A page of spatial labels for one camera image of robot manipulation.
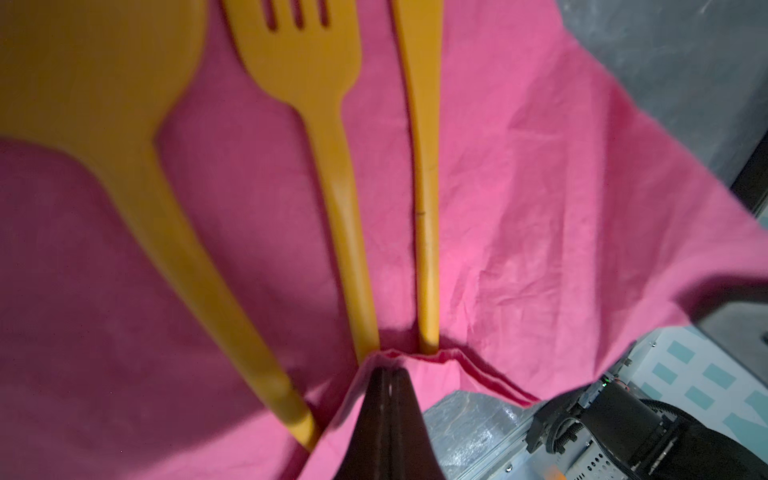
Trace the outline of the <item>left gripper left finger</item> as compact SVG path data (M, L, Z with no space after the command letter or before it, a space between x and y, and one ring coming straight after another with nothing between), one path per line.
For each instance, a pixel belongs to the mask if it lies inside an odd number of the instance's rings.
M346 454L334 476L341 479L391 478L391 371L370 375L365 398Z

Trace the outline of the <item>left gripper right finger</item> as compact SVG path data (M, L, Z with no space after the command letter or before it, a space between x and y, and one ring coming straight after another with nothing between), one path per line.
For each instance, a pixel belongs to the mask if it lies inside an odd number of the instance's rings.
M390 409L391 478L445 480L405 369L392 372Z

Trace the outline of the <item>pink paper napkin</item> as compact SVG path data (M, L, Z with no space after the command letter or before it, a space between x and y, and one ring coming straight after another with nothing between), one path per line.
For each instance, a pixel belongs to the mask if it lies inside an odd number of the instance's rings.
M299 117L246 72L223 6L157 134L163 172L324 432L300 446L68 155L1 143L1 475L330 479L365 389ZM343 119L382 351L429 407L531 405L596 380L724 287L767 235L632 102L551 1L449 1L440 138L441 351L419 352L413 154L387 1L358 4Z

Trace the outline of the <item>orange plastic knife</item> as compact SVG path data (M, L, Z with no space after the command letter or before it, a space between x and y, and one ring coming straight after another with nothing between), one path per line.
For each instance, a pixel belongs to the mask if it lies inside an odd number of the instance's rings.
M410 117L417 320L421 351L440 342L439 136L442 1L392 3Z

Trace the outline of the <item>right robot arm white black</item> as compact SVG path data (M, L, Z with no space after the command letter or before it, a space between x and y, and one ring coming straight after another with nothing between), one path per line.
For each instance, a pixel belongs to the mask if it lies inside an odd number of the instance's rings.
M767 464L731 438L666 402L603 379L562 394L533 416L527 451L572 463L565 479L765 479Z

